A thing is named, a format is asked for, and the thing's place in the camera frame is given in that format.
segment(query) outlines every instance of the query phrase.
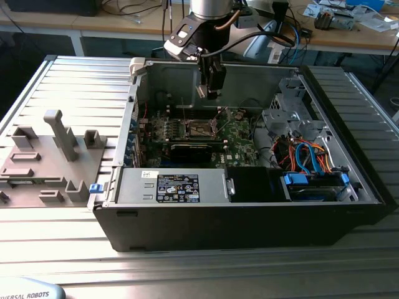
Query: black cable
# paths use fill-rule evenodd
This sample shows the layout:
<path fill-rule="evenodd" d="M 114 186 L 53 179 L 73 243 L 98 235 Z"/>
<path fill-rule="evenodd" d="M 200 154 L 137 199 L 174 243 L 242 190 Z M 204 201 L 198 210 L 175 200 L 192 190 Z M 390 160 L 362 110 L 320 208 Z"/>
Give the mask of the black cable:
<path fill-rule="evenodd" d="M 163 48 L 163 55 L 166 58 L 166 50 L 165 46 L 165 19 L 166 19 L 166 9 L 162 10 L 162 48 Z"/>
<path fill-rule="evenodd" d="M 300 61 L 300 65 L 302 65 L 304 63 L 304 59 L 305 59 L 306 52 L 307 52 L 307 45 L 310 43 L 310 38 L 309 38 L 309 40 L 307 40 L 307 38 L 305 37 L 305 41 L 306 41 L 305 52 L 304 52 L 304 55 L 302 57 L 302 60 Z"/>
<path fill-rule="evenodd" d="M 111 11 L 106 10 L 106 9 L 104 8 L 104 6 L 102 6 L 101 8 L 102 8 L 102 10 L 105 11 L 107 14 L 111 14 L 111 15 L 113 15 L 113 16 L 131 16 L 132 14 L 138 14 L 138 13 L 140 13 L 140 12 L 149 11 L 150 9 L 153 9 L 153 8 L 156 9 L 156 8 L 158 8 L 158 7 L 161 7 L 161 6 L 162 6 L 162 5 L 156 5 L 156 6 L 148 7 L 148 8 L 146 8 L 146 9 L 142 9 L 141 11 L 129 12 L 129 13 L 127 13 L 127 14 L 116 14 L 116 13 L 114 13 L 114 12 L 111 12 Z"/>
<path fill-rule="evenodd" d="M 208 53 L 208 54 L 201 54 L 201 57 L 202 58 L 208 58 L 208 57 L 212 57 L 212 56 L 216 56 L 216 55 L 222 54 L 223 52 L 226 52 L 227 50 L 235 47 L 236 45 L 244 42 L 245 40 L 250 39 L 250 38 L 255 37 L 255 36 L 273 36 L 273 37 L 278 37 L 279 39 L 282 39 L 282 40 L 286 41 L 287 43 L 289 43 L 291 45 L 291 47 L 295 46 L 295 42 L 293 40 L 289 39 L 288 37 L 286 37 L 286 36 L 284 36 L 284 35 L 282 35 L 280 33 L 269 32 L 269 31 L 253 32 L 253 33 L 247 34 L 246 36 L 243 36 L 242 38 L 236 40 L 235 42 L 232 42 L 231 44 L 223 47 L 220 50 L 217 50 L 215 52 Z"/>
<path fill-rule="evenodd" d="M 295 18 L 295 14 L 294 14 L 294 12 L 292 11 L 291 7 L 288 7 L 288 10 L 291 12 L 292 17 L 290 17 L 290 16 L 286 16 L 286 17 L 289 17 L 290 19 L 293 19 L 294 22 L 295 22 L 295 27 L 296 27 L 296 29 L 297 29 L 298 31 L 300 31 L 300 29 L 302 28 L 302 26 L 300 25 L 300 23 L 299 23 L 299 22 L 297 21 L 297 19 Z"/>
<path fill-rule="evenodd" d="M 170 18 L 170 34 L 173 32 L 173 22 L 172 22 L 172 0 L 169 0 L 169 18 Z"/>
<path fill-rule="evenodd" d="M 291 51 L 291 49 L 288 49 L 288 51 L 282 56 L 282 58 L 280 59 L 280 61 L 277 64 L 281 64 L 284 59 L 286 59 L 288 57 L 289 52 Z"/>
<path fill-rule="evenodd" d="M 377 89 L 380 87 L 381 83 L 385 80 L 385 78 L 387 77 L 388 73 L 391 71 L 391 68 L 395 65 L 396 59 L 394 60 L 394 63 L 391 64 L 391 66 L 388 69 L 388 71 L 386 71 L 385 73 L 383 72 L 385 66 L 388 64 L 389 60 L 391 59 L 392 54 L 397 49 L 398 44 L 399 44 L 399 37 L 398 37 L 397 42 L 393 46 L 393 49 L 390 52 L 390 54 L 389 54 L 388 58 L 386 59 L 385 63 L 382 65 L 381 72 L 377 75 L 377 77 L 374 80 L 374 83 L 373 83 L 372 88 L 371 88 L 371 94 L 374 94 L 377 91 Z"/>
<path fill-rule="evenodd" d="M 11 19 L 11 17 L 6 13 L 6 11 L 4 10 L 4 8 L 2 8 L 2 5 L 0 4 L 0 9 L 2 10 L 2 12 L 4 13 L 4 15 L 14 24 L 15 27 L 18 28 L 18 30 L 24 34 L 26 36 L 26 38 L 29 39 L 29 41 L 35 46 L 35 48 L 37 50 L 39 50 L 39 52 L 42 53 L 42 55 L 46 55 L 46 53 L 42 50 L 42 48 L 40 48 L 32 39 L 29 35 L 27 35 L 22 29 L 21 27 L 19 27 L 19 25 L 13 20 Z"/>
<path fill-rule="evenodd" d="M 262 116 L 262 112 L 260 112 L 259 116 L 257 117 L 257 119 L 255 121 L 254 129 L 252 131 L 252 142 L 254 143 L 254 145 L 255 145 L 255 131 L 257 129 L 257 123 L 258 123 L 259 119 L 261 118 L 261 116 Z M 267 127 L 266 123 L 264 123 L 264 126 L 265 126 L 266 130 L 269 131 L 269 128 Z"/>
<path fill-rule="evenodd" d="M 186 13 L 185 13 L 185 0 L 181 0 L 181 15 L 182 15 L 182 19 L 185 18 Z"/>
<path fill-rule="evenodd" d="M 123 6 L 123 7 L 119 7 L 119 4 L 118 4 L 119 0 L 117 0 L 117 6 L 118 6 L 118 9 L 119 9 L 119 12 L 121 12 L 121 11 L 124 11 L 124 10 L 125 10 L 126 8 L 128 8 L 128 7 L 143 5 L 143 4 L 145 4 L 147 1 L 148 1 L 148 0 L 144 0 L 143 2 L 138 3 L 138 4 L 129 4 L 129 5 L 125 5 L 125 6 Z"/>
<path fill-rule="evenodd" d="M 299 58 L 301 58 L 301 57 L 304 56 L 304 55 L 300 55 L 300 54 L 304 53 L 304 52 L 303 52 L 304 50 L 305 50 L 305 54 L 306 54 L 307 45 L 309 45 L 310 39 L 308 40 L 307 37 L 305 37 L 305 41 L 306 41 L 306 44 L 305 44 L 301 49 L 299 49 L 299 51 L 298 51 L 298 53 L 297 53 L 296 59 L 299 59 Z M 294 54 L 288 55 L 288 56 L 287 56 L 287 59 L 293 58 L 293 56 L 294 56 Z"/>
<path fill-rule="evenodd" d="M 262 27 L 260 24 L 258 24 L 256 27 L 257 27 L 261 32 L 267 32 L 267 31 L 265 31 L 265 30 L 263 29 L 263 27 Z M 278 39 L 275 39 L 274 37 L 271 37 L 270 40 L 272 40 L 273 42 L 275 42 L 275 43 L 277 43 L 277 44 L 279 44 L 279 45 L 282 45 L 283 47 L 286 47 L 286 48 L 291 48 L 291 47 L 292 47 L 290 43 L 287 43 L 287 42 L 284 43 L 284 42 L 282 42 L 282 41 L 280 41 L 280 40 L 278 40 Z"/>
<path fill-rule="evenodd" d="M 255 99 L 255 98 L 245 98 L 245 99 L 242 100 L 241 103 L 238 105 L 238 108 L 241 108 L 241 105 L 242 105 L 245 101 L 254 101 L 254 102 L 256 102 L 256 103 L 259 105 L 259 107 L 263 108 L 261 102 L 260 102 L 259 100 Z"/>
<path fill-rule="evenodd" d="M 378 61 L 378 58 L 376 58 L 374 55 L 369 55 L 369 56 L 377 65 L 381 65 L 381 62 Z"/>

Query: workbench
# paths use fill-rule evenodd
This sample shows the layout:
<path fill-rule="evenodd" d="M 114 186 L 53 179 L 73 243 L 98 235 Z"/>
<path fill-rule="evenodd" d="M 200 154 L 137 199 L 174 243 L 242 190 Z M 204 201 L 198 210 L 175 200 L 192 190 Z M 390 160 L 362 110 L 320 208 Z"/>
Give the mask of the workbench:
<path fill-rule="evenodd" d="M 314 19 L 302 16 L 310 0 L 291 0 L 291 7 L 303 27 L 313 30 L 313 36 L 308 45 L 309 50 L 388 55 L 396 42 L 397 31 L 379 33 L 361 24 L 356 24 L 352 31 L 332 29 L 320 31 L 314 28 Z M 116 39 L 162 40 L 161 20 L 162 10 L 152 9 L 140 13 L 141 24 L 127 17 L 112 16 L 100 11 L 95 17 L 82 17 L 68 14 L 42 14 L 34 12 L 11 12 L 4 0 L 3 8 L 26 33 L 54 34 L 69 36 L 77 56 L 84 56 L 83 37 L 106 37 Z M 120 6 L 133 3 L 132 0 L 120 0 Z M 148 1 L 142 6 L 131 7 L 126 12 L 139 11 L 158 3 Z M 182 18 L 181 7 L 175 4 L 173 23 L 178 24 Z M 110 2 L 107 9 L 117 13 L 116 5 Z M 383 7 L 382 14 L 399 14 L 398 7 Z M 0 11 L 0 31 L 19 32 L 19 29 Z M 166 20 L 165 34 L 169 34 L 169 20 Z"/>
<path fill-rule="evenodd" d="M 43 114 L 61 109 L 75 134 L 93 128 L 108 137 L 97 175 L 107 181 L 129 63 L 48 57 L 0 123 L 0 159 L 17 125 L 52 135 Z M 60 284 L 69 299 L 397 298 L 398 246 L 397 211 L 331 247 L 119 253 L 85 207 L 0 209 L 1 276 Z"/>

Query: metal table surface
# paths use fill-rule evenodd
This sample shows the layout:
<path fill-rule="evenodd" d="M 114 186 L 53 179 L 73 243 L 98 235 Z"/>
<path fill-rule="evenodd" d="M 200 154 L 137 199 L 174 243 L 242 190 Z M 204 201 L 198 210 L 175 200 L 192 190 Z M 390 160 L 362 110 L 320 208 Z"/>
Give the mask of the metal table surface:
<path fill-rule="evenodd" d="M 130 85 L 129 61 L 43 62 L 0 123 L 0 159 L 13 146 L 16 125 L 52 134 L 38 120 L 46 109 L 60 108 L 75 134 L 93 128 L 108 136 L 98 174 L 104 182 Z M 0 209 L 0 277 L 57 283 L 68 298 L 398 298 L 398 247 L 399 212 L 332 247 L 119 253 L 86 208 Z"/>

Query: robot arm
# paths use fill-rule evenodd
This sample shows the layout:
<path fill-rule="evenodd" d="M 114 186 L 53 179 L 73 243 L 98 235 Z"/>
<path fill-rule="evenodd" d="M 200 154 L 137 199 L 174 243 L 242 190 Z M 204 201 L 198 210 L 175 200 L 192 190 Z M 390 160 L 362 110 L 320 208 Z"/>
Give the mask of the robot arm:
<path fill-rule="evenodd" d="M 191 0 L 191 13 L 179 23 L 164 44 L 164 48 L 175 59 L 197 60 L 201 72 L 197 91 L 201 98 L 216 99 L 226 76 L 226 68 L 221 64 L 219 54 L 209 57 L 202 55 L 216 52 L 227 45 L 230 27 L 234 23 L 240 28 L 256 27 L 258 24 L 257 12 L 246 3 L 242 0 Z M 282 14 L 283 19 L 287 7 L 288 3 Z"/>

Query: electronic component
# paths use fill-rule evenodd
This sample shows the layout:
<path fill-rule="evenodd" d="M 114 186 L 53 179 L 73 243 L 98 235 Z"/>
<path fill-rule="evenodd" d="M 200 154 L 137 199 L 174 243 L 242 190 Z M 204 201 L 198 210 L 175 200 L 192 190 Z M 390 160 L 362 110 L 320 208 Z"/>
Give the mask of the electronic component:
<path fill-rule="evenodd" d="M 141 168 L 114 164 L 109 180 L 113 191 L 96 196 L 92 204 L 115 250 L 328 245 L 397 207 L 392 189 L 382 181 L 387 177 L 379 177 L 366 158 L 368 151 L 334 107 L 341 93 L 330 98 L 335 94 L 323 92 L 340 78 L 345 92 L 357 95 L 359 107 L 372 110 L 378 104 L 349 74 L 332 69 L 332 79 L 317 81 L 330 69 L 303 68 L 299 75 L 296 68 L 228 65 L 229 89 L 218 105 L 229 107 L 218 108 L 192 97 L 194 84 L 176 84 L 178 76 L 197 82 L 195 64 L 141 63 L 135 64 L 140 71 L 134 73 L 131 89 L 134 98 L 148 103 L 148 111 L 141 113 L 148 118 L 148 135 L 142 132 L 141 142 L 147 163 Z M 187 78 L 190 71 L 193 76 Z M 151 82 L 151 88 L 143 82 Z M 241 88 L 238 82 L 249 86 Z M 170 93 L 173 101 L 153 92 L 166 87 L 170 90 L 162 94 Z M 248 101 L 240 120 L 235 107 L 253 95 L 262 95 L 260 104 Z M 341 110 L 347 114 L 345 107 Z M 389 116 L 375 112 L 384 132 L 399 136 Z M 122 123 L 128 125 L 130 115 L 124 115 Z M 369 116 L 356 117 L 367 122 Z M 216 127 L 210 128 L 213 120 Z M 178 129 L 167 138 L 163 126 L 172 121 Z M 193 128 L 201 128 L 203 140 L 202 135 L 191 136 Z M 118 141 L 116 158 L 125 152 L 124 138 Z M 390 148 L 395 148 L 393 141 Z M 265 235 L 255 233 L 260 227 Z"/>
<path fill-rule="evenodd" d="M 333 11 L 331 8 L 322 7 L 314 21 L 314 27 L 320 30 L 330 28 L 352 30 L 355 20 L 352 15 L 344 11 Z"/>
<path fill-rule="evenodd" d="M 312 33 L 313 33 L 313 30 L 310 30 L 310 29 L 308 29 L 308 28 L 303 28 L 303 27 L 301 27 L 301 28 L 299 29 L 299 35 L 300 35 L 301 37 L 306 38 L 306 39 L 310 39 L 310 38 L 312 37 Z"/>
<path fill-rule="evenodd" d="M 11 11 L 52 12 L 94 17 L 101 7 L 102 0 L 6 0 L 6 3 Z"/>

